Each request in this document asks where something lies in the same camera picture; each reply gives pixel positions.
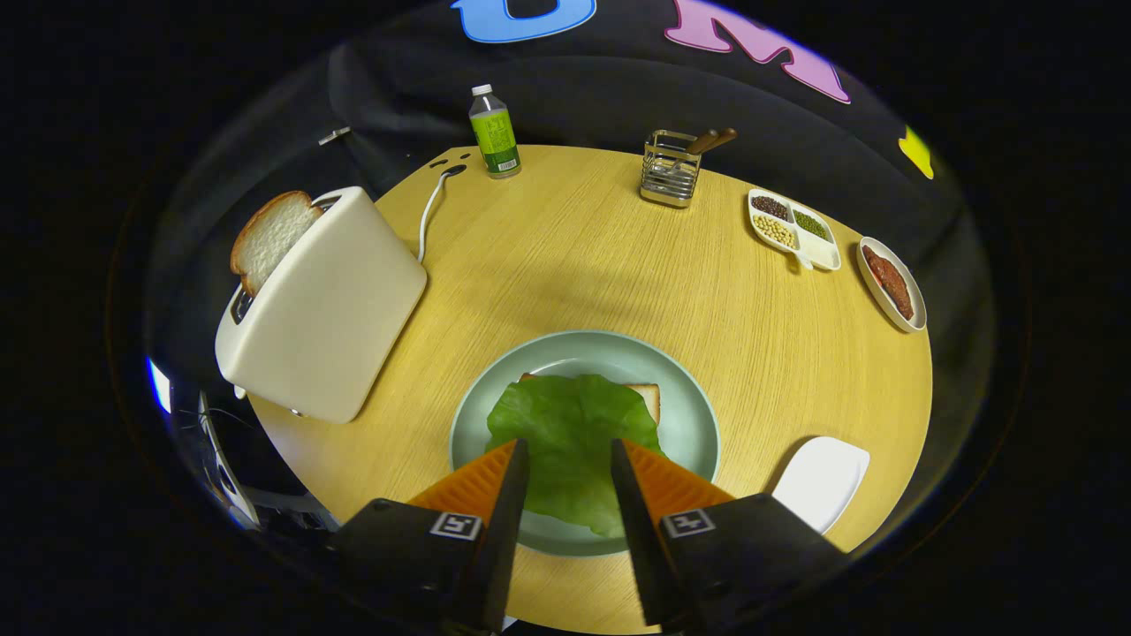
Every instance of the green label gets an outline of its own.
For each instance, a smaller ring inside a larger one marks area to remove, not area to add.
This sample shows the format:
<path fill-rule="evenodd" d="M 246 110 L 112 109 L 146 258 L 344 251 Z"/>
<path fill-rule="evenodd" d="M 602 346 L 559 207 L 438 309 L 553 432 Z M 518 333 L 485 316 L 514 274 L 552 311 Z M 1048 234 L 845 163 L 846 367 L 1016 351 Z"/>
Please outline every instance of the green label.
<path fill-rule="evenodd" d="M 480 144 L 489 172 L 507 172 L 518 166 L 518 146 L 510 127 L 510 113 L 500 111 L 472 118 L 472 130 Z"/>

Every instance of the round wooden table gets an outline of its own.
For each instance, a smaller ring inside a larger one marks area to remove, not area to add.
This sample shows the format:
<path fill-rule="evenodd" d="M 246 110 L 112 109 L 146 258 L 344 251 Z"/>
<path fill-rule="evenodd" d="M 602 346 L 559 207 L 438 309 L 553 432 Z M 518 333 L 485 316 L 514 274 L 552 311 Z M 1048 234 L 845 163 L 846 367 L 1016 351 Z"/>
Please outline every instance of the round wooden table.
<path fill-rule="evenodd" d="M 607 329 L 662 349 L 703 387 L 723 439 L 716 483 L 736 497 L 772 489 L 814 436 L 871 453 L 826 536 L 847 551 L 871 535 L 918 462 L 931 351 L 926 330 L 901 333 L 869 293 L 852 252 L 860 234 L 826 217 L 844 265 L 805 272 L 753 234 L 750 183 L 703 171 L 692 205 L 674 209 L 640 198 L 639 155 L 520 153 L 523 173 L 495 181 L 477 148 L 452 148 L 377 203 L 415 253 L 440 171 L 468 166 L 437 198 L 428 287 L 354 421 L 300 419 L 251 396 L 307 488 L 343 522 L 373 498 L 413 497 L 451 471 L 452 418 L 483 369 L 541 335 Z M 560 629 L 656 631 L 627 552 L 562 558 L 519 545 L 507 611 Z"/>

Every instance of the plate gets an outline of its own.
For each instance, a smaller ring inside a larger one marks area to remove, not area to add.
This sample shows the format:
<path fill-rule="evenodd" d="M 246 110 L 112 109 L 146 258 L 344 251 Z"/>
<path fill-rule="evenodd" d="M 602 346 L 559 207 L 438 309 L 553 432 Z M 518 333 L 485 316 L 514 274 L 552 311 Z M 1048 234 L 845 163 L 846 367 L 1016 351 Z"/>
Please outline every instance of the plate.
<path fill-rule="evenodd" d="M 756 197 L 769 197 L 786 208 L 786 217 L 778 218 L 772 214 L 765 213 L 757 207 L 754 207 L 753 199 Z M 806 269 L 812 269 L 817 266 L 820 269 L 826 269 L 829 272 L 836 272 L 840 269 L 840 250 L 837 248 L 837 238 L 832 233 L 832 229 L 826 223 L 821 215 L 817 214 L 812 209 L 804 207 L 800 204 L 795 204 L 792 200 L 770 192 L 769 190 L 762 190 L 761 188 L 753 188 L 746 192 L 746 212 L 750 216 L 750 225 L 754 229 L 754 233 L 758 234 L 762 241 L 767 242 L 775 249 L 782 250 L 786 253 L 792 253 L 803 267 Z M 822 239 L 817 234 L 805 230 L 797 223 L 796 213 L 804 214 L 805 216 L 812 218 L 818 225 L 824 230 L 828 239 Z M 765 216 L 771 221 L 782 224 L 791 234 L 793 234 L 794 240 L 797 242 L 797 248 L 791 248 L 784 246 L 768 234 L 762 232 L 758 225 L 754 224 L 754 220 L 759 216 Z"/>
<path fill-rule="evenodd" d="M 888 292 L 883 291 L 880 286 L 880 281 L 877 280 L 875 274 L 872 274 L 872 268 L 867 266 L 867 259 L 864 258 L 864 247 L 867 246 L 872 248 L 877 255 L 887 258 L 896 266 L 899 274 L 904 277 L 904 282 L 907 283 L 907 294 L 910 296 L 912 301 L 912 319 L 908 320 L 899 313 L 896 309 L 896 303 L 888 295 Z M 860 273 L 864 276 L 864 282 L 867 284 L 867 289 L 872 291 L 872 295 L 875 296 L 875 302 L 880 303 L 880 308 L 888 318 L 896 324 L 900 329 L 912 333 L 921 332 L 923 327 L 926 327 L 926 303 L 923 302 L 923 294 L 920 292 L 918 283 L 915 282 L 915 276 L 912 276 L 912 270 L 904 265 L 903 260 L 896 256 L 893 251 L 888 249 L 888 246 L 877 241 L 871 237 L 863 237 L 860 240 L 860 244 L 856 246 L 856 265 L 860 266 Z"/>
<path fill-rule="evenodd" d="M 867 450 L 839 439 L 813 438 L 786 464 L 774 498 L 824 534 L 856 495 L 870 459 Z"/>
<path fill-rule="evenodd" d="M 613 332 L 559 332 L 524 343 L 475 379 L 451 424 L 450 458 L 456 470 L 483 454 L 491 432 L 487 413 L 507 385 L 523 373 L 575 377 L 599 373 L 620 384 L 659 385 L 659 447 L 676 464 L 715 481 L 722 444 L 707 394 L 679 362 L 655 346 Z M 598 557 L 628 550 L 588 527 L 523 512 L 518 542 L 561 557 Z"/>

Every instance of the metal utensil holder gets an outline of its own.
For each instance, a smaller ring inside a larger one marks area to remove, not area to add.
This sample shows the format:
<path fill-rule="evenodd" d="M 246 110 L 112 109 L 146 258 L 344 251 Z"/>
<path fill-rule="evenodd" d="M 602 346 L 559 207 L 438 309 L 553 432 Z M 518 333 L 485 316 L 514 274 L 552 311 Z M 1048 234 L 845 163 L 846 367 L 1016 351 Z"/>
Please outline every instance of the metal utensil holder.
<path fill-rule="evenodd" d="M 699 180 L 702 155 L 684 151 L 696 140 L 692 135 L 655 130 L 644 143 L 640 196 L 673 207 L 688 207 Z"/>

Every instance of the white toaster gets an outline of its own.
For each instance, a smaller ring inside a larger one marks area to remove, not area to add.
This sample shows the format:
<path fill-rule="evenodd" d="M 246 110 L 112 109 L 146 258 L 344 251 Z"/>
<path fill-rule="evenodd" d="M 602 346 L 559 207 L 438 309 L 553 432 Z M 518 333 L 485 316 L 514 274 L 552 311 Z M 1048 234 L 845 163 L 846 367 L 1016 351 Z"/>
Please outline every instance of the white toaster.
<path fill-rule="evenodd" d="M 428 281 L 361 188 L 314 199 L 325 213 L 253 299 L 238 285 L 216 329 L 236 392 L 344 423 L 361 410 Z"/>

